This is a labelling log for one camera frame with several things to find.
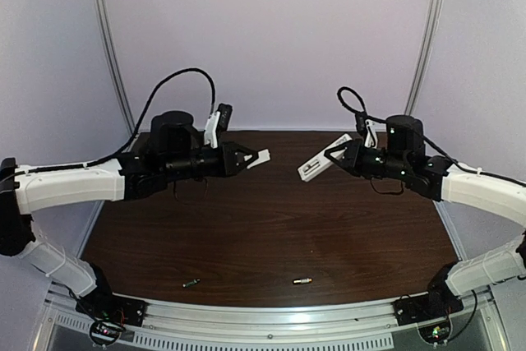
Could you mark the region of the green AAA battery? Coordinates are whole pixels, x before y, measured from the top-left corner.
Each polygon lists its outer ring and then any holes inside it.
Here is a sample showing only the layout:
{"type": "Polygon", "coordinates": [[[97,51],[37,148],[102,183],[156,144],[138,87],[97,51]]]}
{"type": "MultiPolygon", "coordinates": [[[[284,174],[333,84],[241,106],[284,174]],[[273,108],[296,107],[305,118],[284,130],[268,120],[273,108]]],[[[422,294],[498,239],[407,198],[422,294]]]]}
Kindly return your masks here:
{"type": "Polygon", "coordinates": [[[195,286],[195,285],[199,284],[200,282],[201,282],[200,279],[193,279],[191,281],[186,282],[182,286],[183,286],[183,288],[187,289],[189,287],[192,287],[192,286],[195,286]]]}

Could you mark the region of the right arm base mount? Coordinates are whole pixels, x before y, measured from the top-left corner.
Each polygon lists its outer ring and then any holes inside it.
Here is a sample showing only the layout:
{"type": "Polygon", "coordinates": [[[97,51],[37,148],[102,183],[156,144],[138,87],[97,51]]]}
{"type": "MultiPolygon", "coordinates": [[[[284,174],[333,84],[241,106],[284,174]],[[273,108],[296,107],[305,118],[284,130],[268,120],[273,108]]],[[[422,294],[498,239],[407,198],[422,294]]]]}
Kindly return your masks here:
{"type": "Polygon", "coordinates": [[[421,295],[404,295],[395,299],[392,306],[399,326],[446,318],[464,309],[460,298],[451,293],[445,282],[429,284],[421,295]]]}

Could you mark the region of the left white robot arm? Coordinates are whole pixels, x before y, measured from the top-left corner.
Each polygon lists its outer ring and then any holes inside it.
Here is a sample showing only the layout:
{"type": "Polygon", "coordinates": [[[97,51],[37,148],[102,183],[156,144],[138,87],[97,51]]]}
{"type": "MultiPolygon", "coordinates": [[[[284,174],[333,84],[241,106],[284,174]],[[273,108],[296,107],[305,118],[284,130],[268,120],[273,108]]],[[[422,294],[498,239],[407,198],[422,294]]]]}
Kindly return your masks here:
{"type": "Polygon", "coordinates": [[[1,253],[27,260],[45,276],[84,298],[104,291],[103,276],[31,226],[36,211],[88,201],[134,201],[182,180],[228,178],[270,160],[233,142],[204,146],[181,158],[147,164],[131,152],[101,164],[64,164],[50,169],[1,163],[1,253]]]}

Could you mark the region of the white remote control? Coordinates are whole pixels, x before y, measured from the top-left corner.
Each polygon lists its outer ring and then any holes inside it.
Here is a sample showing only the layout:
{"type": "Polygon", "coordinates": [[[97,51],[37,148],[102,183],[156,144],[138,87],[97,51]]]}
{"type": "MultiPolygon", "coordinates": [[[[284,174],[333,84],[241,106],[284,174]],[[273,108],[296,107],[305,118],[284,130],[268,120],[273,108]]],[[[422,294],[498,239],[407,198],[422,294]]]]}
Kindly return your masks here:
{"type": "Polygon", "coordinates": [[[304,182],[310,182],[313,178],[325,172],[334,162],[325,157],[327,150],[334,149],[352,140],[352,137],[345,133],[331,144],[322,149],[318,154],[311,157],[308,161],[298,167],[298,175],[304,182]]]}

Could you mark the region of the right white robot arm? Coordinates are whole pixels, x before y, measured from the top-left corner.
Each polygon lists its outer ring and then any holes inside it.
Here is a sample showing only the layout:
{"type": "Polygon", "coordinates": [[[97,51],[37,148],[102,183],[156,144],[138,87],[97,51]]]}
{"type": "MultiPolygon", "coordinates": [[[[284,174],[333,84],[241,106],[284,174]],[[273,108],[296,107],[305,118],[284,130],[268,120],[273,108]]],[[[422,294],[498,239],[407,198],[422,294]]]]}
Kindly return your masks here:
{"type": "MultiPolygon", "coordinates": [[[[430,200],[471,206],[525,224],[524,182],[471,169],[442,151],[427,155],[426,147],[431,142],[416,118],[390,116],[385,125],[384,148],[351,140],[325,150],[324,156],[354,177],[398,180],[430,200]]],[[[457,297],[524,275],[525,236],[520,235],[482,255],[446,267],[430,282],[428,291],[457,297]]]]}

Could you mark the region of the white battery cover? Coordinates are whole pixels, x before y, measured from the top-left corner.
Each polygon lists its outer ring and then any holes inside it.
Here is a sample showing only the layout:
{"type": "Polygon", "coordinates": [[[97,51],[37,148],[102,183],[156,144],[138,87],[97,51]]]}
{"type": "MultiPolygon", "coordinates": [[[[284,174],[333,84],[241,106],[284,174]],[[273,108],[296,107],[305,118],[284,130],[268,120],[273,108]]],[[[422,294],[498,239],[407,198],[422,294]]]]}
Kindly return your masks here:
{"type": "Polygon", "coordinates": [[[252,169],[258,165],[270,161],[270,151],[268,149],[259,150],[256,154],[245,155],[246,169],[252,169]]]}

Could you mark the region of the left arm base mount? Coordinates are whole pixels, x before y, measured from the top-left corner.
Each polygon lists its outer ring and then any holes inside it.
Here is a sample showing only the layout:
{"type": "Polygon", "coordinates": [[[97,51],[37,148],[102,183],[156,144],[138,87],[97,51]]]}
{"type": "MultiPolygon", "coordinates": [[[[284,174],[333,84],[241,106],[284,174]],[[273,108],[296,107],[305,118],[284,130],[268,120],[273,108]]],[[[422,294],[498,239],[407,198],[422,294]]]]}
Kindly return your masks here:
{"type": "Polygon", "coordinates": [[[107,319],[122,325],[141,327],[146,302],[140,299],[118,296],[106,285],[96,288],[76,300],[75,310],[91,318],[107,319]]]}

